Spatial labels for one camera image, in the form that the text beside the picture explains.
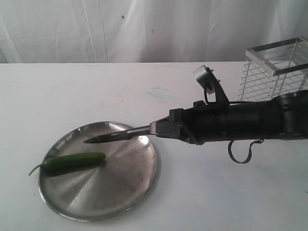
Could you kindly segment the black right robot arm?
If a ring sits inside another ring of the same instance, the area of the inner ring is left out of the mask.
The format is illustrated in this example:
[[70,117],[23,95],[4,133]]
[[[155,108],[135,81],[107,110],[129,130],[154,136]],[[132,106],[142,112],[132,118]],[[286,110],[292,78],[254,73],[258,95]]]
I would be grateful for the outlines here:
[[214,141],[307,139],[308,92],[232,105],[195,102],[192,108],[172,109],[169,116],[152,122],[150,133],[196,145]]

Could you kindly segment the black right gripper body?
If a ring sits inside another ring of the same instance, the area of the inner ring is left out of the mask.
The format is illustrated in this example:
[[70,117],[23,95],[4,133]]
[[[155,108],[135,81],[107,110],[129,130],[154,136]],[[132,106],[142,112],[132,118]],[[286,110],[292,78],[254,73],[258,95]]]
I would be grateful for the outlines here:
[[179,123],[178,138],[184,142],[202,145],[205,142],[229,141],[227,111],[226,105],[196,101],[192,108],[171,109],[169,121]]

